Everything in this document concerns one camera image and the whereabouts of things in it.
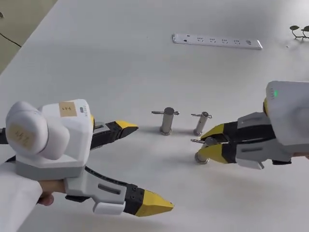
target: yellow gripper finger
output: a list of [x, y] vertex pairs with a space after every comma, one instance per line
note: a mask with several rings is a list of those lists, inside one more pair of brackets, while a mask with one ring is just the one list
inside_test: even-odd
[[222, 154], [223, 144], [217, 144], [201, 148], [197, 155], [200, 160], [206, 160], [207, 158], [219, 163], [228, 163]]

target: human hand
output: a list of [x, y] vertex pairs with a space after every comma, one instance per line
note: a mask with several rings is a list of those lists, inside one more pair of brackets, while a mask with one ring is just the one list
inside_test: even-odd
[[66, 192], [63, 180], [43, 180], [39, 181], [39, 183], [43, 193], [38, 200], [38, 204], [50, 206], [54, 202], [53, 192]]

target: black cable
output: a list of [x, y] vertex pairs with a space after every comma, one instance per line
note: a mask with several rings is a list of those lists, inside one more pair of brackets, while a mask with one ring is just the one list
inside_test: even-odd
[[7, 39], [8, 41], [10, 41], [11, 43], [14, 43], [15, 45], [21, 47], [21, 45], [19, 45], [18, 43], [14, 42], [13, 40], [10, 40], [8, 37], [6, 37], [5, 35], [3, 35], [1, 32], [0, 32], [0, 35], [1, 35], [3, 38], [5, 38], [5, 39]]

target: white plastic casing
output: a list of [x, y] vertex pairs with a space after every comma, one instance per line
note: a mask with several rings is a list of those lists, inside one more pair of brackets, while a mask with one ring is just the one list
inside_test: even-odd
[[[35, 156], [47, 144], [47, 121], [32, 105], [19, 101], [11, 107], [6, 117], [6, 137], [8, 143], [17, 154], [23, 154], [28, 157]], [[29, 139], [33, 141], [31, 145], [29, 145], [29, 141], [26, 141]]]
[[39, 167], [39, 168], [61, 168], [61, 167], [83, 167], [88, 161], [90, 146], [93, 135], [93, 124], [89, 105], [86, 100], [77, 99], [70, 105], [70, 111], [74, 115], [62, 115], [66, 109], [60, 109], [60, 103], [44, 105], [38, 110], [46, 118], [49, 130], [54, 130], [53, 135], [61, 134], [53, 137], [54, 144], [46, 146], [48, 149], [53, 149], [56, 146], [65, 145], [64, 154], [57, 160], [50, 160], [40, 156], [32, 157], [18, 155], [16, 156], [19, 162]]
[[105, 215], [120, 215], [126, 207], [126, 202], [123, 204], [112, 204], [99, 202], [93, 207], [93, 212], [95, 214], [105, 214]]
[[309, 144], [309, 82], [272, 81], [266, 99], [278, 141], [282, 145]]

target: tan label sticker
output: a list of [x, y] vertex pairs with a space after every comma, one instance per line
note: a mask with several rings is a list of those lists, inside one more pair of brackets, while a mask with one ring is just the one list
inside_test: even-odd
[[35, 140], [35, 134], [18, 124], [12, 124], [7, 132], [8, 139], [11, 139], [27, 150], [31, 150]]
[[73, 102], [60, 102], [59, 110], [61, 117], [76, 117], [77, 112]]

